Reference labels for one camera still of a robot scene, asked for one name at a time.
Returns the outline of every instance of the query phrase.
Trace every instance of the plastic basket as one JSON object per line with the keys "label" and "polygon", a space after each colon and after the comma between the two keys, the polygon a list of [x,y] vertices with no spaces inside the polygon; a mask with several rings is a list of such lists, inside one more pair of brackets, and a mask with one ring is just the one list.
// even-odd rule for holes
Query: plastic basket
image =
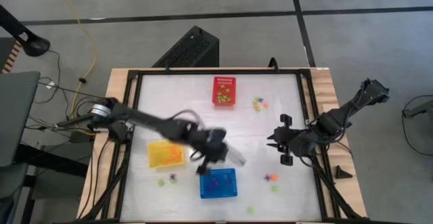
{"label": "plastic basket", "polygon": [[210,170],[209,175],[200,176],[202,199],[234,196],[237,196],[235,169]]}
{"label": "plastic basket", "polygon": [[236,102],[236,78],[214,77],[212,103],[216,106],[232,106]]}
{"label": "plastic basket", "polygon": [[149,143],[148,158],[150,168],[160,168],[183,164],[183,147],[169,141]]}

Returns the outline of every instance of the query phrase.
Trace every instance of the black computer case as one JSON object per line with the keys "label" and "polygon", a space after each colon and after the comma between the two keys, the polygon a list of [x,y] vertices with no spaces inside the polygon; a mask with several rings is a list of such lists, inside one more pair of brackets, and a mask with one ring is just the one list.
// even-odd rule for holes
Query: black computer case
{"label": "black computer case", "polygon": [[194,26],[152,67],[219,67],[219,39]]}

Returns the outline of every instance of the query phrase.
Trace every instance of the yellow cable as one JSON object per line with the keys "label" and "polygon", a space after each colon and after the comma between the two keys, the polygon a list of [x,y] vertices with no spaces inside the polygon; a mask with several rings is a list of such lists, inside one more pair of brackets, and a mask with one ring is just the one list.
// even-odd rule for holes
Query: yellow cable
{"label": "yellow cable", "polygon": [[[89,75],[89,73],[92,71],[93,67],[96,64],[97,53],[98,53],[97,45],[96,45],[95,39],[92,37],[92,35],[89,33],[89,31],[87,31],[87,29],[81,24],[81,21],[80,21],[81,18],[79,16],[79,14],[76,12],[75,6],[69,0],[65,0],[65,1],[67,2],[67,4],[69,5],[70,9],[74,13],[74,16],[75,16],[76,22],[78,24],[78,27],[90,38],[90,40],[92,42],[92,47],[93,47],[93,62],[92,62],[92,65],[90,65],[90,68],[84,74],[84,76],[82,76],[82,78],[85,79],[87,77],[87,75]],[[74,108],[75,108],[76,97],[77,97],[77,95],[78,95],[78,93],[80,91],[81,85],[82,85],[82,82],[80,82],[78,84],[78,87],[75,90],[74,99],[72,100],[72,107],[71,107],[72,118],[74,118],[74,113],[73,112],[74,112]],[[81,129],[77,129],[77,131],[80,131],[81,133],[84,133],[85,135],[94,135],[94,133],[87,133],[87,132],[85,132],[85,131],[83,131]]]}

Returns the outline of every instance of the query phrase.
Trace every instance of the gray floor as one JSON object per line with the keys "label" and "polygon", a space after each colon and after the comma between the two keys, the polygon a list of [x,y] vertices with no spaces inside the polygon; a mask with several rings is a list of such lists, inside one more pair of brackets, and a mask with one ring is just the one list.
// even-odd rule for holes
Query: gray floor
{"label": "gray floor", "polygon": [[[71,2],[84,18],[294,10],[292,0]],[[21,20],[73,18],[64,0],[0,3]],[[303,10],[354,9],[432,6],[433,0],[300,0],[300,4]],[[431,223],[433,158],[420,156],[406,145],[401,109],[412,97],[431,93],[433,13],[345,14],[304,19],[316,64],[331,68],[340,102],[350,99],[367,77],[379,79],[391,89],[387,104],[364,109],[353,117],[354,125],[348,130],[367,214],[383,221]],[[308,66],[295,16],[87,24],[99,47],[99,59],[83,92],[104,95],[111,68],[151,66],[193,25],[220,39],[221,66],[266,66],[271,56],[277,58],[280,66]],[[75,89],[78,77],[91,63],[90,40],[76,25],[29,28],[49,39],[52,49],[62,55],[61,85]],[[0,37],[8,36],[0,30]],[[13,72],[38,70],[55,79],[55,59],[51,53],[39,58],[20,53]],[[37,99],[50,93],[40,87]],[[71,102],[72,94],[67,96]],[[31,114],[57,122],[64,118],[65,106],[64,98],[57,94],[49,104],[34,105]],[[425,152],[433,152],[430,126],[425,116],[408,121],[410,140]],[[50,133],[25,132],[24,140],[55,145],[64,139]],[[37,205],[39,221],[69,221],[76,212],[76,200],[70,196]],[[47,210],[52,206],[58,207],[57,213],[65,214],[48,217]]]}

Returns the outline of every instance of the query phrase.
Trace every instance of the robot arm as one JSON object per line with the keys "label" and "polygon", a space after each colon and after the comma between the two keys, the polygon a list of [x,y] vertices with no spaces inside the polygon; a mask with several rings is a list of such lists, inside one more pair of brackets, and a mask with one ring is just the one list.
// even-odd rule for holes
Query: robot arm
{"label": "robot arm", "polygon": [[123,123],[128,120],[155,132],[164,138],[183,145],[191,146],[204,157],[202,165],[197,169],[197,173],[205,175],[208,173],[207,164],[209,162],[224,161],[229,147],[224,142],[226,131],[224,129],[199,129],[197,122],[189,120],[170,118],[158,118],[151,114],[133,110],[124,104],[118,103],[115,98],[105,98],[99,100],[93,107],[91,125],[94,127],[104,127],[109,131],[108,137],[117,142],[122,142],[127,138],[128,127]]}
{"label": "robot arm", "polygon": [[288,115],[281,115],[283,127],[277,127],[274,134],[268,139],[275,143],[268,143],[279,152],[284,153],[280,162],[292,166],[291,153],[297,157],[309,157],[314,152],[316,145],[326,146],[340,140],[346,129],[351,126],[348,119],[364,106],[386,102],[389,98],[389,89],[385,88],[377,80],[367,79],[361,83],[361,89],[352,100],[338,109],[321,114],[317,119],[307,125],[307,129],[291,129],[292,119]]}

